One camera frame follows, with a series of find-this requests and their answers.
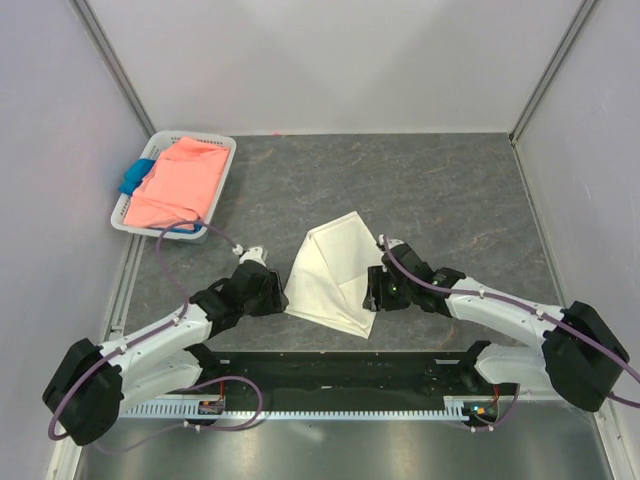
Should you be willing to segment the white cloth napkin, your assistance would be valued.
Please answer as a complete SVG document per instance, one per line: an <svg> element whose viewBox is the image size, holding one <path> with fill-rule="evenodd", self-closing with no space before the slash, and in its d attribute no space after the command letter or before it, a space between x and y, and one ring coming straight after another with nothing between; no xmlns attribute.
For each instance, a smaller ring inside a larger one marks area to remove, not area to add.
<svg viewBox="0 0 640 480"><path fill-rule="evenodd" d="M308 231L285 287L286 313L367 339L376 318L363 306L367 270L380 264L376 240L356 211Z"/></svg>

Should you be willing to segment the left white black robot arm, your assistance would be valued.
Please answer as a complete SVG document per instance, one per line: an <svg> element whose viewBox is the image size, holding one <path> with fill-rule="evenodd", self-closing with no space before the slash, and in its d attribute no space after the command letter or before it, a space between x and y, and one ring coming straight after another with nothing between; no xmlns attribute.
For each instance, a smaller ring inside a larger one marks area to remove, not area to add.
<svg viewBox="0 0 640 480"><path fill-rule="evenodd" d="M219 369L196 355L205 341L237 326L244 317L284 311L279 273L256 261L238 265L228 278L187 299L167 317L118 340L76 341L42 395L51 411L47 434L78 446L102 437L119 415L172 391L208 393Z"/></svg>

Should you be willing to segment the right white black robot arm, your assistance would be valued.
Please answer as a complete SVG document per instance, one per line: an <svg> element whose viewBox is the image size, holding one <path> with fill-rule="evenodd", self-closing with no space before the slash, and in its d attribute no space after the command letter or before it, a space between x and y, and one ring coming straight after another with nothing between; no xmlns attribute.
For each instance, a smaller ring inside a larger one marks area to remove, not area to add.
<svg viewBox="0 0 640 480"><path fill-rule="evenodd" d="M518 341L505 347L477 341L458 368L458 381L477 394L498 384L552 389L569 404L598 411L613 398L622 373L639 376L629 354L599 313L575 301L568 307L521 299L489 288L451 268L432 269L405 242L379 237L381 263L368 269L363 306L467 321Z"/></svg>

